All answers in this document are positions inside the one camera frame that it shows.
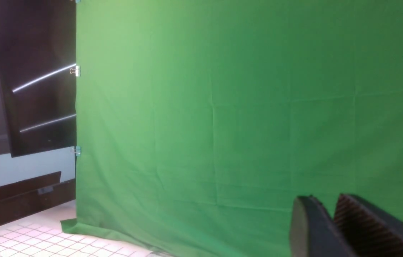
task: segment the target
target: green fabric backdrop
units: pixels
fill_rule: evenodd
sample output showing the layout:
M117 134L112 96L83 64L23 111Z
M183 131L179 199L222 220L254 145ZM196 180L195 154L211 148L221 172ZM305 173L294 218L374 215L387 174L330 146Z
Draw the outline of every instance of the green fabric backdrop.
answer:
M178 257L289 255L293 198L403 220L403 0L82 0L77 220Z

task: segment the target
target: floor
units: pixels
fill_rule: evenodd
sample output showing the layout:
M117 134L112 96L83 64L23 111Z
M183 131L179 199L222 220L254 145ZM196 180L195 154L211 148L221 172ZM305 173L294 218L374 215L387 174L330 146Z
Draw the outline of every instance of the floor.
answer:
M151 251L120 241L61 231L61 220L76 217L71 201L0 226L0 257L150 257Z

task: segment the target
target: metal clip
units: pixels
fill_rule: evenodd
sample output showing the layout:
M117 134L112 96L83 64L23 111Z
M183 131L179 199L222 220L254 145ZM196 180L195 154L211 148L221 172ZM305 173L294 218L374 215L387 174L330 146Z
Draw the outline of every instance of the metal clip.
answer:
M79 145L76 145L71 149L71 152L74 153L76 156L81 156L81 147Z
M80 72L81 70L78 65L76 65L74 69L70 68L70 74L74 74L76 77L79 77L81 75Z

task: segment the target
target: black foam pad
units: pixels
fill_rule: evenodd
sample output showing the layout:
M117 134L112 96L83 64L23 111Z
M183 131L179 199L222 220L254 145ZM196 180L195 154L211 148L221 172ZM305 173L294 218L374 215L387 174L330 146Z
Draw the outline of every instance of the black foam pad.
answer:
M403 222L367 200L341 194L334 222L358 255L403 257Z
M315 197L295 198L289 237L293 257L357 256Z

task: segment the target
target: light blue wall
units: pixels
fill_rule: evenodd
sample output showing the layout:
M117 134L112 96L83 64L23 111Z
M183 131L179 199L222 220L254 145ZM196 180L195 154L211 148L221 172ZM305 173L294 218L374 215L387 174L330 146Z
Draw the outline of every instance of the light blue wall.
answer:
M61 171L61 181L73 179L73 147L11 158L0 155L0 186Z

